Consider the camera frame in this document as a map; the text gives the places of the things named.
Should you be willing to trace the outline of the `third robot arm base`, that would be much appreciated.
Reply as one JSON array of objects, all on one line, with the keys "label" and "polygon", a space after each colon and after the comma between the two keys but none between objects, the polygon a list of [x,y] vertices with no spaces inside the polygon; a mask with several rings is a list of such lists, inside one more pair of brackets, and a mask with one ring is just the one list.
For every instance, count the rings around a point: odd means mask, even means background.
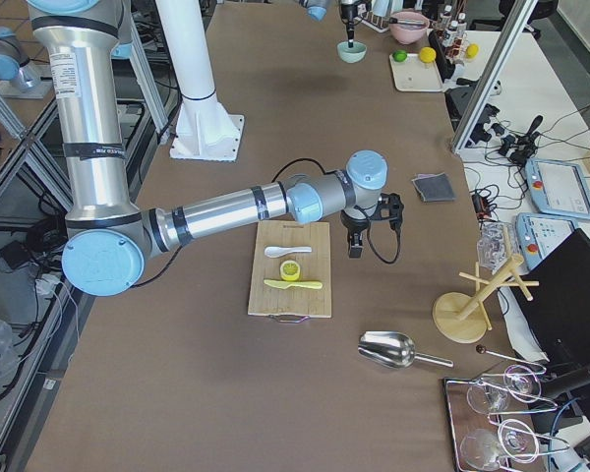
[{"label": "third robot arm base", "polygon": [[0,27],[0,94],[7,98],[43,99],[51,89],[49,69],[34,64],[15,33]]}]

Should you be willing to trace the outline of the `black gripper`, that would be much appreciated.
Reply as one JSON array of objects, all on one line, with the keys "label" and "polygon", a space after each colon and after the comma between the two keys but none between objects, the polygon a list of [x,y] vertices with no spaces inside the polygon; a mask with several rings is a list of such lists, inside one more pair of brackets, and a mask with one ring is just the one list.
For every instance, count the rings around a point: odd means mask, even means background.
[{"label": "black gripper", "polygon": [[354,47],[354,26],[359,17],[359,0],[340,0],[340,19],[346,26],[346,48]]},{"label": "black gripper", "polygon": [[382,193],[371,214],[362,208],[353,207],[340,213],[343,225],[353,234],[348,233],[348,258],[361,258],[363,252],[362,231],[369,228],[374,221],[386,221],[397,236],[401,235],[404,204],[396,193]]}]

